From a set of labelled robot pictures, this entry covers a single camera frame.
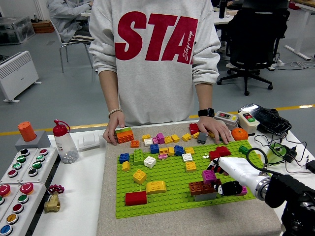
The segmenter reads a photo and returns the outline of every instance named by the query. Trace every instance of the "orange cup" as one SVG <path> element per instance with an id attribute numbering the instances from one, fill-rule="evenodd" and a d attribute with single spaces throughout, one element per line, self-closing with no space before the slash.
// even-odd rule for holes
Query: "orange cup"
<path id="1" fill-rule="evenodd" d="M 32 128 L 31 123 L 29 123 L 28 121 L 20 123 L 18 125 L 18 129 L 25 142 L 29 142 L 36 139 L 36 134 Z"/>

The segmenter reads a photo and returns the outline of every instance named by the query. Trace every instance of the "smartwatch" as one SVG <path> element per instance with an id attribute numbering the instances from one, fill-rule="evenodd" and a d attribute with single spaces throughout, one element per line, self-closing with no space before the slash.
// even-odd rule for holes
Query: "smartwatch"
<path id="1" fill-rule="evenodd" d="M 214 117 L 215 116 L 215 110 L 213 110 L 213 108 L 199 110 L 198 116 L 199 117 Z"/>

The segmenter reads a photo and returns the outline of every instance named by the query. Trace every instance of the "gray floor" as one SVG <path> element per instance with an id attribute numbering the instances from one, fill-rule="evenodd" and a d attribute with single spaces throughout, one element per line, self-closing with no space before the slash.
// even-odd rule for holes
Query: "gray floor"
<path id="1" fill-rule="evenodd" d="M 291 10 L 285 39 L 279 45 L 280 59 L 283 62 L 304 61 L 284 48 L 295 46 L 299 35 L 303 10 Z M 307 26 L 301 52 L 313 57 L 315 54 L 315 16 L 311 16 Z M 54 119 L 60 119 L 69 125 L 87 125 L 106 123 L 107 108 L 99 85 L 97 74 L 91 70 L 83 45 L 70 46 L 69 62 L 64 62 L 64 74 L 61 70 L 59 42 L 55 33 L 37 34 L 22 45 L 1 46 L 0 54 L 11 56 L 28 50 L 34 61 L 41 85 L 32 85 L 16 99 L 17 104 L 2 102 L 5 97 L 0 92 L 0 176 L 16 154 L 14 144 L 19 135 L 1 135 L 4 132 L 18 131 L 17 125 L 30 121 L 34 129 L 54 127 Z M 226 76 L 228 58 L 222 55 L 218 64 L 220 77 Z M 289 65 L 281 69 L 292 69 Z M 244 96 L 242 79 L 214 86 L 213 106 L 216 111 L 232 112 L 247 103 L 256 103 L 265 108 L 278 108 L 315 104 L 315 70 L 262 70 L 260 75 L 273 82 L 273 90 L 261 82 L 249 81 L 249 96 Z M 195 101 L 192 115 L 198 111 Z M 307 148 L 315 155 L 313 117 L 315 108 L 280 111 L 280 115 L 292 124 L 292 132 L 300 141 L 306 141 Z"/>

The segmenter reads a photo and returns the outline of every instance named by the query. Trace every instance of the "green baseplate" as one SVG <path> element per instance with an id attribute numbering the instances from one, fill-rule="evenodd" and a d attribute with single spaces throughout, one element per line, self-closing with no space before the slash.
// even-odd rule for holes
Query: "green baseplate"
<path id="1" fill-rule="evenodd" d="M 246 156 L 238 151 L 243 145 L 248 149 L 252 148 L 247 140 L 230 142 L 227 145 L 202 145 L 193 147 L 195 154 L 192 155 L 193 161 L 196 163 L 197 171 L 186 173 L 186 165 L 181 156 L 171 156 L 164 160 L 158 159 L 158 154 L 143 153 L 143 159 L 147 156 L 154 157 L 157 163 L 152 169 L 144 166 L 133 164 L 133 154 L 130 153 L 130 170 L 122 171 L 122 164 L 117 159 L 117 185 L 116 185 L 116 218 L 128 218 L 139 215 L 155 214 L 167 211 L 182 210 L 194 207 L 204 207 L 230 202 L 237 202 L 249 199 L 255 199 L 255 196 L 247 188 L 248 193 L 244 196 L 228 196 L 223 197 L 217 194 L 214 200 L 195 202 L 193 196 L 190 195 L 188 183 L 202 181 L 201 173 L 208 168 L 209 158 L 202 156 L 208 155 L 209 151 L 216 150 L 216 147 L 226 146 L 232 157 L 245 158 Z M 262 167 L 259 156 L 252 151 L 250 160 L 258 167 Z M 142 170 L 147 174 L 147 179 L 142 185 L 133 181 L 132 175 L 138 170 Z M 217 178 L 222 183 L 234 181 L 230 176 L 216 173 Z M 152 181 L 163 180 L 166 184 L 166 193 L 147 195 L 147 204 L 137 206 L 125 205 L 125 194 L 130 192 L 146 191 L 146 184 Z"/>

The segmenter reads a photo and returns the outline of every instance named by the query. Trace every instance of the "office chair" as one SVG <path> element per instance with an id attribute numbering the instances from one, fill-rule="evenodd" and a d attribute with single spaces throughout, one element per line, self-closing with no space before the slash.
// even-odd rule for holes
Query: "office chair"
<path id="1" fill-rule="evenodd" d="M 230 63 L 236 68 L 230 68 L 227 72 L 229 76 L 220 78 L 217 85 L 221 85 L 223 80 L 244 77 L 245 96 L 250 93 L 247 90 L 248 78 L 265 82 L 269 84 L 268 89 L 272 90 L 272 82 L 260 77 L 259 70 L 274 63 L 289 15 L 290 12 L 283 8 L 270 10 L 243 7 L 239 10 L 226 29 L 226 55 L 230 56 Z"/>
<path id="2" fill-rule="evenodd" d="M 59 53 L 60 53 L 60 61 L 61 61 L 61 68 L 63 70 L 63 55 L 62 55 L 62 48 L 65 47 L 65 54 L 66 54 L 66 57 L 67 57 L 67 62 L 69 62 L 68 60 L 68 49 L 67 49 L 67 46 L 69 45 L 72 45 L 72 44 L 78 44 L 78 43 L 83 43 L 84 44 L 84 47 L 85 47 L 85 51 L 87 52 L 87 55 L 88 55 L 88 58 L 89 58 L 89 62 L 90 62 L 90 65 L 91 65 L 91 69 L 93 69 L 93 66 L 92 66 L 92 62 L 91 62 L 91 58 L 90 58 L 90 55 L 89 55 L 89 51 L 87 49 L 87 45 L 86 45 L 86 42 L 84 41 L 72 41 L 72 42 L 68 42 L 68 43 L 63 43 L 62 40 L 61 40 L 61 37 L 58 33 L 58 30 L 57 28 L 55 27 L 54 23 L 51 22 L 54 29 L 55 29 L 55 32 L 57 34 L 57 37 L 58 37 L 58 40 L 59 42 L 62 44 L 59 48 Z"/>

